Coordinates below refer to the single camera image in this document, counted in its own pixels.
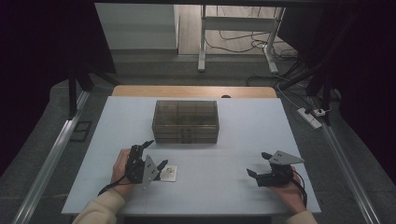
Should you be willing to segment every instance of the wooden table edge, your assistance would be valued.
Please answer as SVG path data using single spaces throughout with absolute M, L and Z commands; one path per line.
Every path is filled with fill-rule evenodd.
M 119 85 L 112 96 L 137 97 L 222 97 L 277 98 L 271 87 L 220 87 L 220 86 L 142 86 Z

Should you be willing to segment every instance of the white table surface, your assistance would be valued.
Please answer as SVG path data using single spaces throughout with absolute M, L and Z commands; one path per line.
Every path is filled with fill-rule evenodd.
M 144 151 L 159 164 L 177 166 L 176 182 L 136 187 L 120 211 L 129 216 L 254 216 L 287 214 L 288 208 L 267 188 L 259 188 L 247 168 L 269 173 L 262 152 L 277 150 L 301 157 L 279 99 L 108 97 L 102 117 L 62 211 L 78 214 L 110 181 L 122 148 L 154 139 L 157 100 L 215 100 L 219 111 L 217 144 L 159 144 Z M 303 164 L 308 209 L 320 212 Z

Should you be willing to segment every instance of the wrist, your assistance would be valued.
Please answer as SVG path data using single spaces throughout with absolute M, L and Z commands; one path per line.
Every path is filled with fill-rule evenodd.
M 306 207 L 304 206 L 304 202 L 301 198 L 291 200 L 289 204 L 289 209 L 293 214 L 299 214 L 306 211 Z

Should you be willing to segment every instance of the small card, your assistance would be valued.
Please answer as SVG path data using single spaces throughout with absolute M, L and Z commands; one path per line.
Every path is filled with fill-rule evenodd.
M 177 176 L 177 166 L 165 165 L 163 171 L 160 174 L 161 181 L 175 182 Z

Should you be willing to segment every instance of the white desk leg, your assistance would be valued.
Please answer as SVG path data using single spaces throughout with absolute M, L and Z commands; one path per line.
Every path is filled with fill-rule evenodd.
M 202 15 L 201 15 L 201 44 L 199 49 L 199 58 L 198 58 L 198 72 L 205 71 L 205 24 L 206 24 L 206 6 L 201 6 Z
M 272 50 L 273 45 L 274 45 L 274 40 L 275 40 L 275 37 L 276 37 L 276 34 L 277 34 L 277 29 L 279 28 L 279 24 L 280 24 L 280 22 L 282 20 L 284 9 L 285 8 L 281 7 L 279 9 L 279 11 L 276 13 L 276 17 L 274 19 L 273 29 L 271 31 L 270 37 L 268 38 L 268 43 L 264 47 L 265 57 L 267 58 L 267 62 L 268 62 L 268 65 L 270 67 L 270 71 L 271 71 L 272 74 L 278 74 L 278 70 L 277 70 L 276 64 L 274 62 L 274 57 L 271 54 L 271 50 Z

